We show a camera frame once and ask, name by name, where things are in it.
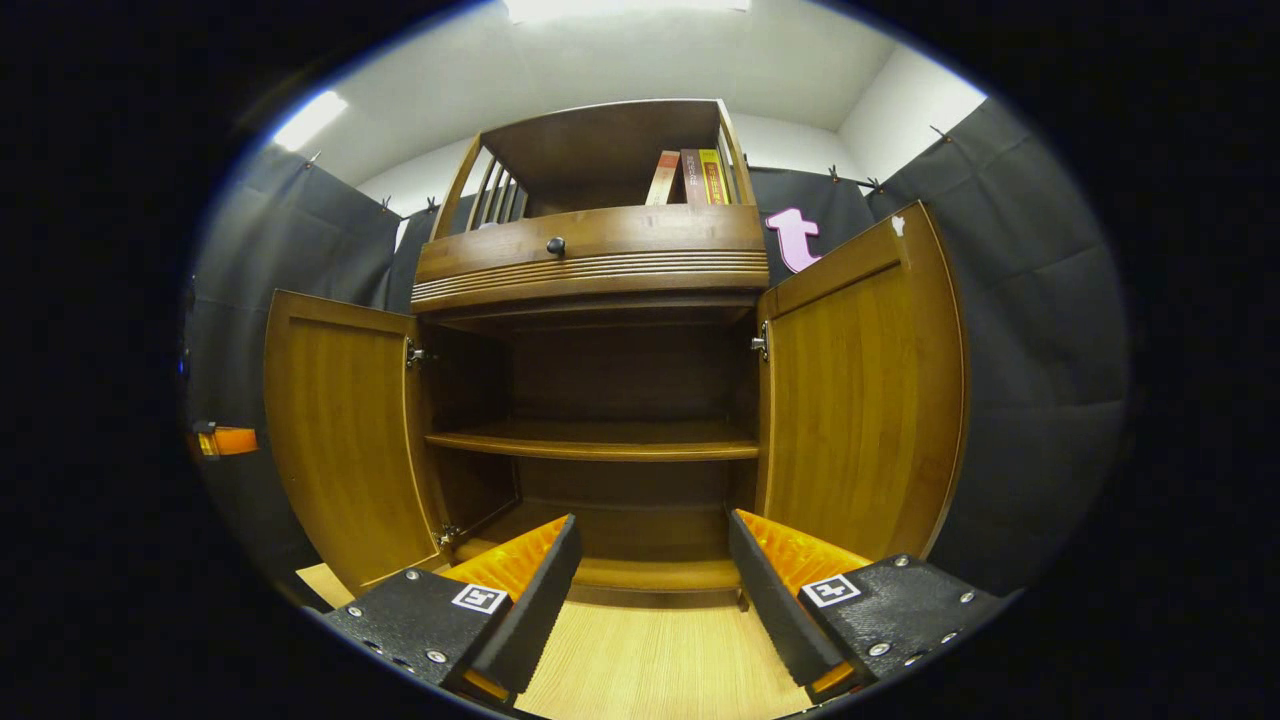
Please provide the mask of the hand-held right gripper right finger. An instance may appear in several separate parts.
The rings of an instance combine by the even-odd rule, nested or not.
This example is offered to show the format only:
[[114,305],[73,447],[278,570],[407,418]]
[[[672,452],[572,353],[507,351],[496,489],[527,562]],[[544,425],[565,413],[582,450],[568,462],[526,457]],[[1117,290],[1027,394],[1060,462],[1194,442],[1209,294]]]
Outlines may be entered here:
[[727,528],[748,602],[815,703],[914,673],[1006,609],[910,553],[870,561],[741,509]]

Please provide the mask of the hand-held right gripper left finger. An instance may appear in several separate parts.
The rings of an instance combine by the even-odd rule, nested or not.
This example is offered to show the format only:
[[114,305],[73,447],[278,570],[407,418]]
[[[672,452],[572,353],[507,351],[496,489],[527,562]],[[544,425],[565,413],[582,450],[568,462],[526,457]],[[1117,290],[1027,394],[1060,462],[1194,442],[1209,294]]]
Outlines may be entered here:
[[406,568],[317,620],[417,685],[497,710],[525,693],[582,560],[561,515],[444,571]]

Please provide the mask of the wooden shoe cabinet door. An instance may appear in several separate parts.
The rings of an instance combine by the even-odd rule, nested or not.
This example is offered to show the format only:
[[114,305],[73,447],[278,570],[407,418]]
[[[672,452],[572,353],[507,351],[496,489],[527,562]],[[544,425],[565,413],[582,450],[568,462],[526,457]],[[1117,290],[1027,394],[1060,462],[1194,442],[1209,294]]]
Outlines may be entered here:
[[753,511],[879,560],[933,548],[970,404],[961,293],[931,208],[914,201],[756,304]]
[[294,291],[271,297],[268,438],[291,509],[352,594],[451,561],[426,459],[417,322]]

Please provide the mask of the wooden double-door shoe cabinet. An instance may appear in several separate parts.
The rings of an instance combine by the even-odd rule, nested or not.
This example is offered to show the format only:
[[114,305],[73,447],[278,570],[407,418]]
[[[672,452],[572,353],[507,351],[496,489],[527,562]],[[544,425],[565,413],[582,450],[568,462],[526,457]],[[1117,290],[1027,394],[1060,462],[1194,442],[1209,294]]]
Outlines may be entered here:
[[[746,158],[718,99],[608,102],[477,132],[428,242],[561,213],[644,204],[664,150],[717,149],[733,202],[762,223],[762,292],[677,291],[541,299],[443,313],[419,324],[434,359],[419,368],[429,466],[442,524],[463,534],[449,565],[561,515],[577,518],[575,580],[605,591],[705,593],[739,583],[727,512],[753,511],[758,457],[593,462],[444,448],[425,434],[509,419],[726,421],[758,439],[756,304],[771,278],[765,223]],[[410,295],[422,247],[410,278]]]

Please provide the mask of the wooden cabinet inner shelf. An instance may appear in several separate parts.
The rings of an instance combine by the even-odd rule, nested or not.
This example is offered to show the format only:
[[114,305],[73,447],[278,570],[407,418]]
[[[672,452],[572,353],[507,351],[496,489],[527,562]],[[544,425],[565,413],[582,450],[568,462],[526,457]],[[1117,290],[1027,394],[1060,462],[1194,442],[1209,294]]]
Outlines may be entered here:
[[726,421],[563,421],[509,419],[425,434],[430,445],[511,457],[593,462],[755,459],[759,442]]

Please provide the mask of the wooden cabinet drawer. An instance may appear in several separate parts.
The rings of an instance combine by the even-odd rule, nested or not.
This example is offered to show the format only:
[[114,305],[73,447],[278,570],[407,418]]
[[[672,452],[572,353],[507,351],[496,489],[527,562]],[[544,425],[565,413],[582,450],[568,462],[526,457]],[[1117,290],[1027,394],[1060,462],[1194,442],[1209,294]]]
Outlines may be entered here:
[[[563,237],[563,258],[545,251]],[[756,209],[634,206],[561,213],[422,246],[410,309],[443,313],[541,299],[677,291],[762,292],[769,265]]]

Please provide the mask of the small ceiling light panel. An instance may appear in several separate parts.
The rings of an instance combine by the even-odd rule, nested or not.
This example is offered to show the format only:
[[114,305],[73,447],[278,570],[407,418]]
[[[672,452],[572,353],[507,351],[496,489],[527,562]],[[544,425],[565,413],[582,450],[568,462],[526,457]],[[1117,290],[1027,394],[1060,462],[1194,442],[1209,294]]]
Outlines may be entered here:
[[340,117],[349,104],[335,91],[325,90],[311,97],[273,135],[271,142],[293,152],[312,141]]

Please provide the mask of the black backdrop cloth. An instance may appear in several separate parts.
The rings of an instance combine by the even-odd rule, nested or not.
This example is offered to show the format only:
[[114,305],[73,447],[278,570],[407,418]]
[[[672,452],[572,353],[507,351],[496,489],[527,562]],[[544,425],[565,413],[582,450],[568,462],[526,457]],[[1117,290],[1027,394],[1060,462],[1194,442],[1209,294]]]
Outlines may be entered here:
[[[989,97],[896,170],[882,195],[753,165],[765,211],[814,220],[823,254],[922,200],[959,283],[972,411],[957,492],[931,552],[1004,594],[1036,580],[1085,516],[1117,452],[1130,395],[1123,288],[1066,168]],[[191,421],[264,427],[262,346],[276,290],[406,313],[433,215],[402,218],[298,155],[266,150],[230,178],[186,273],[180,380]]]

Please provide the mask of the yellow standing book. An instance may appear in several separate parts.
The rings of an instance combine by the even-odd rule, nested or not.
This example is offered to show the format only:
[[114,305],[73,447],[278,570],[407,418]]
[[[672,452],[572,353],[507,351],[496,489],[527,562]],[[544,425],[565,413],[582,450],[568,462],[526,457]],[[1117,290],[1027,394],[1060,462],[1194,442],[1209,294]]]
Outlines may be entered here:
[[717,149],[699,149],[695,151],[700,187],[707,205],[730,205],[733,202],[732,192],[727,183],[724,163]]

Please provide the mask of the long ceiling light panel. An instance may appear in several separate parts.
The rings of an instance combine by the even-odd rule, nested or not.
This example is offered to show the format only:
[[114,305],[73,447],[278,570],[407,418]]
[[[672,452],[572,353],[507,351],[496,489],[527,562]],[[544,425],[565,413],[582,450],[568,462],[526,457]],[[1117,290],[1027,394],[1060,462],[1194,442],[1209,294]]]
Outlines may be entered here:
[[500,0],[513,24],[635,12],[749,12],[753,0]]

